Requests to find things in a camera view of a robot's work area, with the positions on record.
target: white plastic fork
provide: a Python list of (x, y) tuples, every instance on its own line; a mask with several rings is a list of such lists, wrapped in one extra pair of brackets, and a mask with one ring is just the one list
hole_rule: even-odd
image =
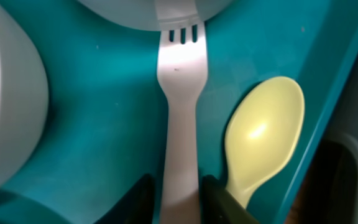
[(168, 100), (168, 133), (163, 176), (161, 224), (198, 224), (200, 202), (196, 142), (196, 104), (208, 77), (205, 28), (162, 31), (158, 51), (157, 79)]

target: spoon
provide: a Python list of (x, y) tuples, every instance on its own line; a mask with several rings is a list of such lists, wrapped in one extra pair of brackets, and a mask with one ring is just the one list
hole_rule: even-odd
[(261, 83), (236, 109), (225, 136), (226, 190), (244, 208), (255, 190), (290, 160), (304, 114), (302, 90), (287, 77)]

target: white bowl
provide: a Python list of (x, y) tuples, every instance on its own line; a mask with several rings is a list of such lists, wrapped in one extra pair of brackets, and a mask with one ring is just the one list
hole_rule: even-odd
[(0, 185), (36, 147), (47, 108), (47, 77), (38, 52), (0, 6)]
[(116, 24), (140, 30), (175, 30), (215, 16), (232, 0), (78, 0)]

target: teal tray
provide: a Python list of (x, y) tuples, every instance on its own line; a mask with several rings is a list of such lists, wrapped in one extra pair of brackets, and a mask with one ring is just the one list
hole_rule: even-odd
[[(1, 188), (0, 223), (92, 223), (144, 173), (157, 178), (157, 222), (168, 110), (156, 79), (159, 33), (117, 26), (74, 0), (0, 3), (37, 46), (50, 86), (45, 133)], [(206, 33), (200, 176), (226, 180), (225, 128), (253, 86), (285, 75), (304, 91), (296, 151), (247, 208), (261, 223), (283, 223), (357, 56), (358, 1), (238, 0)]]

